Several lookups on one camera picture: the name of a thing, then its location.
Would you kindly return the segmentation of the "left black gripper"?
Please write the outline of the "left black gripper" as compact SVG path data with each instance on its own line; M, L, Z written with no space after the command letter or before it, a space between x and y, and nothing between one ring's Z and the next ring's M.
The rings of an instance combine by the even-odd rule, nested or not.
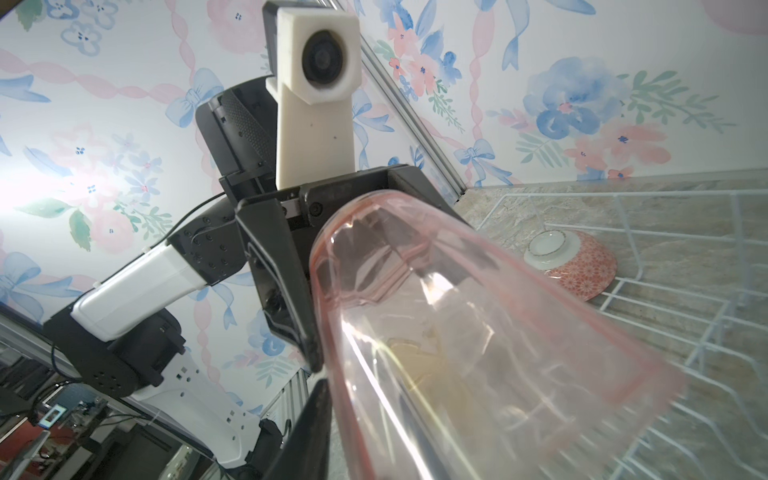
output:
M308 273L316 228L355 198L379 190L403 192L459 217L420 169L405 164L283 190L276 187L272 169L261 164L227 174L221 182L230 205L218 232L235 240L240 228L268 327L301 352L312 372L324 364Z

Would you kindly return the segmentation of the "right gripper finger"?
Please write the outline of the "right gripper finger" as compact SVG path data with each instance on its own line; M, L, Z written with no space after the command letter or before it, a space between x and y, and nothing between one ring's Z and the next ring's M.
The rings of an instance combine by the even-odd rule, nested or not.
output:
M315 384L287 443L265 479L326 480L332 418L329 383L327 379L321 379Z

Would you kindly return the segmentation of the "pink glass cup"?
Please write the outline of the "pink glass cup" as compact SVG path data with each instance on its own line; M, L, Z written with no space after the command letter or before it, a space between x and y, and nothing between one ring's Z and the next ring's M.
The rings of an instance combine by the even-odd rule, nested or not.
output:
M354 479L597 479L685 385L592 307L401 192L343 206L309 266Z

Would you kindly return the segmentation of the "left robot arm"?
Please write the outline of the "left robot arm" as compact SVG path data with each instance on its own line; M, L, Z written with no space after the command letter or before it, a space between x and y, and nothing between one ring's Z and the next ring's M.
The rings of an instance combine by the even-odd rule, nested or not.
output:
M444 213L451 206L407 165L278 188L278 104L267 77L215 94L196 119L223 196L190 212L168 238L53 315L43 330L84 383L155 406L229 475L262 479L279 457L283 434L274 422L238 410L201 375L169 306L249 268L269 332L319 370L309 254L321 227L346 203L377 190L403 192Z

